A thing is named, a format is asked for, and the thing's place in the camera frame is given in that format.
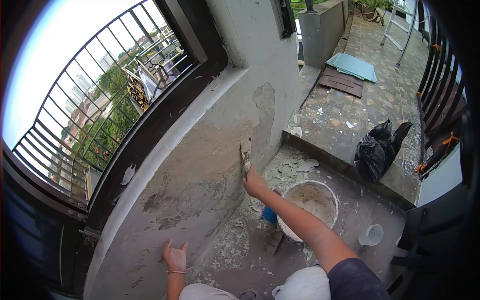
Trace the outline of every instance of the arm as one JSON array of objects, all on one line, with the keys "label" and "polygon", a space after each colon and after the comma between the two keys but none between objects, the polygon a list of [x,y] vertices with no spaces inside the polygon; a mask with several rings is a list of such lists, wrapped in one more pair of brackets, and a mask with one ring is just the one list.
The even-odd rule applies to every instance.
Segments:
[{"label": "arm", "polygon": [[358,258],[350,247],[319,218],[272,191],[267,182],[257,174],[256,165],[250,168],[247,178],[243,179],[243,185],[248,195],[270,207],[298,237],[312,248],[318,262],[327,273],[346,258]]},{"label": "arm", "polygon": [[[163,249],[163,258],[167,262],[168,271],[182,271],[187,269],[187,247],[185,243],[181,249],[171,248],[172,239],[169,239]],[[178,300],[185,287],[185,274],[170,273],[167,281],[167,300]]]}]

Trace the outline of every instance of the bracelet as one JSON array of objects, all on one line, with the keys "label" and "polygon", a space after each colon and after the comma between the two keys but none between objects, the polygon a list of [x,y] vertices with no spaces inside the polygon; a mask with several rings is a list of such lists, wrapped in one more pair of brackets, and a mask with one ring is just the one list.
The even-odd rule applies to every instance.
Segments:
[{"label": "bracelet", "polygon": [[185,274],[186,272],[185,272],[185,271],[168,271],[168,270],[167,270],[167,274],[172,274],[172,273]]}]

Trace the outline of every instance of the hanging cloth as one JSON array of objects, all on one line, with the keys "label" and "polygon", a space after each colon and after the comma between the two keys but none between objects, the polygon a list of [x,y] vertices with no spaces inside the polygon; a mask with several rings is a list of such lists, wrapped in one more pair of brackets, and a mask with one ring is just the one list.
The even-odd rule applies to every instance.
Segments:
[{"label": "hanging cloth", "polygon": [[148,99],[145,95],[142,83],[127,73],[127,90],[130,98],[140,106],[143,111],[148,108]]},{"label": "hanging cloth", "polygon": [[162,90],[157,88],[157,82],[152,78],[151,74],[147,74],[144,69],[138,66],[138,74],[144,82],[144,90],[148,99],[148,103],[152,103],[162,93]]}]

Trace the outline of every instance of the patterned cloth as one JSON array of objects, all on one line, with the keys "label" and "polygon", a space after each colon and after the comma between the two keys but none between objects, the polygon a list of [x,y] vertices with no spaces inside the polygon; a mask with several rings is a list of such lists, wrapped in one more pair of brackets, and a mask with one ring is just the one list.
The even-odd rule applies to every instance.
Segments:
[{"label": "patterned cloth", "polygon": [[127,74],[127,90],[131,98],[140,105],[140,108],[146,111],[149,105],[143,84],[129,74]]}]

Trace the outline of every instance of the plastic cup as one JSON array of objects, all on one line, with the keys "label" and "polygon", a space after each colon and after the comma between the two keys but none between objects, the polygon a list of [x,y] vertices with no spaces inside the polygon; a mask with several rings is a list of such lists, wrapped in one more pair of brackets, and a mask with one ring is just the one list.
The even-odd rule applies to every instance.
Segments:
[{"label": "plastic cup", "polygon": [[384,229],[378,224],[370,225],[359,232],[359,243],[364,246],[375,246],[384,237]]}]

